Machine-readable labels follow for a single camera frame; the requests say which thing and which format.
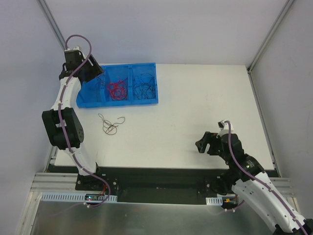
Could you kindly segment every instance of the red string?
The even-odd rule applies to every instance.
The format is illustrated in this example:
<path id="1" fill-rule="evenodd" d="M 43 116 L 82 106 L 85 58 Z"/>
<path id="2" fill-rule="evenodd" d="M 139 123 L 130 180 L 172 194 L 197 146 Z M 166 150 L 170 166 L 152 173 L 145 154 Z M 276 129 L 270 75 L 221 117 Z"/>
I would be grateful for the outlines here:
<path id="1" fill-rule="evenodd" d="M 127 97 L 127 84 L 125 81 L 128 78 L 121 81 L 119 78 L 118 82 L 110 82 L 108 84 L 108 90 L 113 101 L 124 100 Z"/>

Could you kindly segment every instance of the white wall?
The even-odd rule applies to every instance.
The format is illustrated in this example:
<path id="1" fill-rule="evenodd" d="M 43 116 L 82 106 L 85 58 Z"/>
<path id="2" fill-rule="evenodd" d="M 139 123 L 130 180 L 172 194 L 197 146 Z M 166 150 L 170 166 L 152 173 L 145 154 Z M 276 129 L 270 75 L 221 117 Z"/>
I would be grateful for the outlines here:
<path id="1" fill-rule="evenodd" d="M 313 217 L 312 12 L 312 0 L 296 1 L 252 73 L 274 154 L 307 217 Z"/>
<path id="2" fill-rule="evenodd" d="M 101 63 L 246 66 L 286 2 L 46 1 L 63 35 L 87 35 Z"/>
<path id="3" fill-rule="evenodd" d="M 0 234 L 15 233 L 48 149 L 41 113 L 58 92 L 63 52 L 35 0 L 0 1 Z"/>

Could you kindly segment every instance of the blue tray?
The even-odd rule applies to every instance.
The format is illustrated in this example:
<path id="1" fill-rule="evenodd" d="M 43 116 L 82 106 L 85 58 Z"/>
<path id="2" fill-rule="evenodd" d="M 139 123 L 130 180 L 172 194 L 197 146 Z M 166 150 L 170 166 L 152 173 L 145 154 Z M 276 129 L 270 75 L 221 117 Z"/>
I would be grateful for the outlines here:
<path id="1" fill-rule="evenodd" d="M 101 66 L 104 73 L 83 83 L 79 108 L 157 104 L 156 64 Z"/>

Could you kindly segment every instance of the black string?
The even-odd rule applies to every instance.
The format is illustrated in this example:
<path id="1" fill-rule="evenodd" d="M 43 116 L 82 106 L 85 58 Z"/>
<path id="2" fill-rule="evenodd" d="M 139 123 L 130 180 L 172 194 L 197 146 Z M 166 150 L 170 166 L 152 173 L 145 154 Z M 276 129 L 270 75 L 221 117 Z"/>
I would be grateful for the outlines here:
<path id="1" fill-rule="evenodd" d="M 150 76 L 149 82 L 144 82 L 142 80 L 143 76 Z M 156 86 L 155 77 L 149 73 L 142 73 L 140 78 L 138 76 L 134 77 L 134 97 L 137 99 L 154 99 L 156 97 Z"/>
<path id="2" fill-rule="evenodd" d="M 106 133 L 109 136 L 115 135 L 117 133 L 117 127 L 120 124 L 123 124 L 125 122 L 125 117 L 119 117 L 118 118 L 118 119 L 123 118 L 124 120 L 122 122 L 115 122 L 115 123 L 112 124 L 109 120 L 104 119 L 102 114 L 98 114 L 98 116 L 103 121 L 103 123 L 102 123 L 102 130 L 104 131 L 104 133 Z"/>

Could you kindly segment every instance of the purple cable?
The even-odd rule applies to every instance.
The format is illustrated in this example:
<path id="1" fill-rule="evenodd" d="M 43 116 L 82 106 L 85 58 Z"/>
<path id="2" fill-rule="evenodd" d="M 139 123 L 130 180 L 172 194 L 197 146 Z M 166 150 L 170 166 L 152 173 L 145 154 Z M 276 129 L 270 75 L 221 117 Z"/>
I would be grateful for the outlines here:
<path id="1" fill-rule="evenodd" d="M 88 42 L 88 44 L 89 44 L 89 53 L 88 53 L 86 59 L 80 64 L 80 66 L 78 66 L 78 67 L 70 74 L 70 76 L 68 77 L 68 79 L 67 79 L 67 81 L 66 81 L 66 84 L 63 86 L 63 89 L 62 89 L 62 92 L 61 92 L 61 95 L 60 95 L 60 103 L 59 103 L 59 105 L 58 105 L 58 115 L 59 115 L 59 120 L 60 120 L 60 124 L 61 124 L 62 130 L 63 130 L 63 133 L 64 133 L 64 137 L 65 137 L 65 140 L 66 140 L 66 142 L 67 142 L 68 150 L 69 150 L 70 153 L 73 154 L 73 159 L 74 159 L 75 163 L 76 163 L 76 164 L 78 165 L 78 167 L 79 167 L 80 169 L 82 169 L 84 172 L 86 172 L 87 174 L 91 175 L 92 177 L 94 177 L 94 178 L 96 178 L 96 179 L 102 181 L 102 182 L 108 187 L 109 193 L 108 193 L 108 195 L 107 195 L 100 203 L 98 203 L 98 204 L 96 204 L 96 205 L 89 205 L 90 207 L 98 207 L 98 206 L 102 205 L 105 201 L 108 200 L 108 198 L 109 198 L 109 196 L 110 196 L 110 194 L 111 194 L 111 188 L 110 188 L 110 186 L 109 186 L 109 184 L 108 184 L 107 181 L 105 181 L 104 179 L 100 178 L 100 177 L 97 176 L 97 175 L 94 175 L 94 173 L 92 173 L 92 172 L 86 170 L 86 169 L 77 161 L 76 156 L 75 156 L 75 154 L 73 153 L 73 151 L 72 151 L 72 149 L 71 149 L 70 142 L 69 142 L 69 138 L 68 138 L 68 135 L 67 135 L 67 131 L 66 131 L 66 129 L 65 129 L 64 122 L 63 122 L 63 118 L 62 118 L 62 115 L 61 115 L 61 103 L 62 103 L 62 100 L 63 100 L 63 96 L 64 96 L 64 93 L 65 93 L 66 87 L 67 87 L 69 81 L 71 80 L 71 78 L 74 76 L 74 74 L 88 61 L 88 59 L 89 59 L 89 57 L 90 57 L 90 55 L 91 55 L 91 43 L 90 43 L 90 41 L 89 41 L 87 38 L 85 38 L 84 36 L 79 35 L 79 34 L 73 34 L 73 35 L 71 35 L 71 36 L 69 36 L 69 37 L 67 38 L 67 40 L 65 41 L 65 47 L 66 47 L 66 49 L 68 49 L 67 43 L 68 43 L 69 39 L 71 39 L 72 37 L 80 37 L 80 38 L 85 39 L 85 40 Z"/>
<path id="2" fill-rule="evenodd" d="M 253 175 L 251 175 L 249 172 L 247 172 L 245 169 L 243 169 L 243 167 L 238 163 L 234 152 L 231 148 L 231 124 L 230 121 L 225 121 L 226 123 L 228 123 L 228 147 L 229 147 L 229 152 L 230 155 L 232 157 L 232 159 L 234 160 L 235 164 L 237 165 L 237 167 L 247 176 L 249 176 L 251 179 L 256 180 L 257 182 L 259 182 L 260 184 L 262 184 L 264 187 L 266 187 L 269 191 L 271 191 L 276 197 L 277 199 L 283 204 L 283 206 L 286 208 L 286 210 L 289 212 L 289 214 L 292 216 L 292 218 L 296 221 L 297 225 L 301 228 L 301 230 L 303 231 L 304 235 L 308 235 L 307 231 L 305 231 L 305 229 L 303 228 L 303 226 L 301 225 L 300 221 L 296 219 L 294 213 L 292 212 L 292 210 L 290 210 L 290 208 L 288 207 L 288 205 L 284 202 L 284 200 L 278 195 L 277 192 L 271 190 L 271 187 L 268 186 L 265 182 L 263 182 L 262 180 L 254 177 Z"/>

